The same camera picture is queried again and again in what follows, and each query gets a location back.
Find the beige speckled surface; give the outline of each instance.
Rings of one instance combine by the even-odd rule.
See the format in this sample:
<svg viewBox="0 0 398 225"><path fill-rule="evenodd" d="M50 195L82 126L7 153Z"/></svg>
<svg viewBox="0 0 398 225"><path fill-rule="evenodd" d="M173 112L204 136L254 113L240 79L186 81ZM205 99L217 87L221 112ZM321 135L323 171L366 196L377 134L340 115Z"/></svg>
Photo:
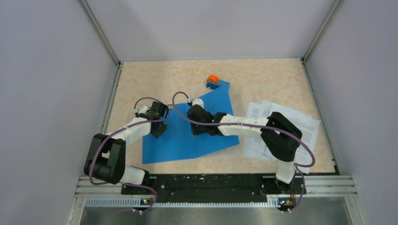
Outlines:
<svg viewBox="0 0 398 225"><path fill-rule="evenodd" d="M203 95L209 74L231 83L230 98L234 114L244 116L247 103L263 99L284 105L317 119L300 60L174 60L125 62L116 92L108 132L130 122L133 106L141 97L155 97L171 103L176 91L185 91L191 98ZM176 103L186 102L179 96ZM150 173L274 173L276 163L242 156L241 144L196 159L142 164L142 139L127 149L126 163ZM334 172L328 147L320 129L315 146L316 164L311 172Z"/></svg>

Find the blue cloth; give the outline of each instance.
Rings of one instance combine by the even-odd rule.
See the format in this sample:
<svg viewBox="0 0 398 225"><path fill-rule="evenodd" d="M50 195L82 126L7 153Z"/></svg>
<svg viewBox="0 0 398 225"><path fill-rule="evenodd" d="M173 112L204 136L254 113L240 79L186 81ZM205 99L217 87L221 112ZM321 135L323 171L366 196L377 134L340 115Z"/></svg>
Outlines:
<svg viewBox="0 0 398 225"><path fill-rule="evenodd" d="M200 97L205 103L205 110L211 114L218 112L233 114L228 87L223 85ZM186 116L189 106L177 104L178 110ZM159 137L147 135L143 138L142 163L160 163L182 159L191 159L213 153L239 144L238 136L193 136L191 124L170 110L170 117L165 122L167 130Z"/></svg>

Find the white wall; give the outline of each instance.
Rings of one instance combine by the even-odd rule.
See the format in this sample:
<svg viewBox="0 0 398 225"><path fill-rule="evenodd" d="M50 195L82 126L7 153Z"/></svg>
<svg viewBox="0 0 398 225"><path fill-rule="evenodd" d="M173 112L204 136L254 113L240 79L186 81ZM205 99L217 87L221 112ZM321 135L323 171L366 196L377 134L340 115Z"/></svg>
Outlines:
<svg viewBox="0 0 398 225"><path fill-rule="evenodd" d="M343 172L372 224L397 224L398 1L345 1L309 60Z"/></svg>
<svg viewBox="0 0 398 225"><path fill-rule="evenodd" d="M1 224L66 222L114 72L77 0L1 1Z"/></svg>
<svg viewBox="0 0 398 225"><path fill-rule="evenodd" d="M302 57L334 0L88 0L120 60Z"/></svg>

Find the metal floor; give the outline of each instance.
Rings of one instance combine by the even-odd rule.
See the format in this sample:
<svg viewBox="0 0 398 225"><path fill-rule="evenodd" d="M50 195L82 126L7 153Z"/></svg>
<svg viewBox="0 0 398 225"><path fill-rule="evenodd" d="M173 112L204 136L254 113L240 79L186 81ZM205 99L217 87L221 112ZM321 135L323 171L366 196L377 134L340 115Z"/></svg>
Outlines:
<svg viewBox="0 0 398 225"><path fill-rule="evenodd" d="M154 208L140 216L87 207L81 225L351 225L344 198L305 198L292 214L275 208Z"/></svg>

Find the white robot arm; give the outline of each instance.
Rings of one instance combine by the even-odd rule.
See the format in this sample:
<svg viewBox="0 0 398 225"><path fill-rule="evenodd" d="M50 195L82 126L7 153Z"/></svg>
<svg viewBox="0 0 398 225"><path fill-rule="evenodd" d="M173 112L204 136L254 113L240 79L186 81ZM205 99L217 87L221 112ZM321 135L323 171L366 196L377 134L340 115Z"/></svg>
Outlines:
<svg viewBox="0 0 398 225"><path fill-rule="evenodd" d="M187 112L189 119L196 122L215 124L215 126L198 126L197 124L191 123L191 129L194 135L200 135L202 133L222 136L238 135L263 140L271 153L277 158L276 179L286 184L289 184L293 180L296 173L294 157L299 143L291 137L272 130L242 126L242 124L251 124L280 128L294 134L300 139L302 137L301 131L282 114L273 112L268 118L237 117L221 112L212 115L204 110L204 104L201 99L193 99L191 104L192 106Z"/></svg>
<svg viewBox="0 0 398 225"><path fill-rule="evenodd" d="M109 157L105 158L102 154L98 155L94 164L92 176L111 184L142 184L145 175L149 174L149 172L126 165L126 148L145 135L152 134L157 138L163 134L167 129L167 125L163 122L144 121L160 120L161 117L164 116L166 110L168 111L167 106L159 102L153 102L151 109L147 106L140 107L137 112L135 112L136 117L124 127L118 129L117 131L119 132L116 131L116 133L112 135L112 138L102 147L100 151L102 153L109 153ZM96 134L93 137L84 165L84 173L86 175L89 175L94 156L99 150L101 143L108 135L110 134Z"/></svg>

